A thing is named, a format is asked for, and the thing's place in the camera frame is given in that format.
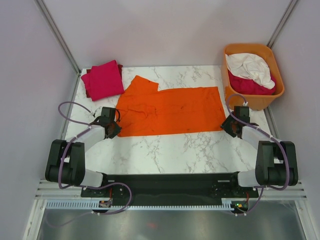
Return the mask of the orange t shirt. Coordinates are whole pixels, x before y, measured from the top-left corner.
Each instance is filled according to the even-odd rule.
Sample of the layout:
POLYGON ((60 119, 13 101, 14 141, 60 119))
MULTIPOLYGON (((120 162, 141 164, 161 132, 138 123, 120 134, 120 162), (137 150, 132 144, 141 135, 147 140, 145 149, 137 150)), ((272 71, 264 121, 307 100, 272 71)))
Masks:
POLYGON ((119 97, 119 137, 215 132, 226 115, 213 87, 158 89, 158 83, 135 76, 119 97))

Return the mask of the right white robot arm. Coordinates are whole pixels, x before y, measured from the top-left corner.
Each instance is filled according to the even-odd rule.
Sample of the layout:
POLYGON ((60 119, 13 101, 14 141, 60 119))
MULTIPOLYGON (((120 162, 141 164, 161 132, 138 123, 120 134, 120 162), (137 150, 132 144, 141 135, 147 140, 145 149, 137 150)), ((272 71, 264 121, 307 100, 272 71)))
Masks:
POLYGON ((295 144, 281 141, 251 123, 249 107, 235 106, 220 127, 257 150, 255 168, 236 173, 236 180, 229 184, 233 196, 242 196, 247 187, 265 186, 281 191, 298 183, 295 144))

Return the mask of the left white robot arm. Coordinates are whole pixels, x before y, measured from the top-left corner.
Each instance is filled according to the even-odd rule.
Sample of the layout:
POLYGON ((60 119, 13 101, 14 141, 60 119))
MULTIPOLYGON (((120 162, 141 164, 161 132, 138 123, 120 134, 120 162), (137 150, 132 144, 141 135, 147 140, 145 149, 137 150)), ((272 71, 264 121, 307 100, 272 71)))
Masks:
POLYGON ((113 139, 122 130, 120 111, 103 107, 101 114, 85 130, 68 140, 56 139, 51 143, 45 169, 45 179, 68 187, 87 187, 99 197, 106 196, 110 185, 104 174, 86 168, 86 152, 105 139, 113 139))

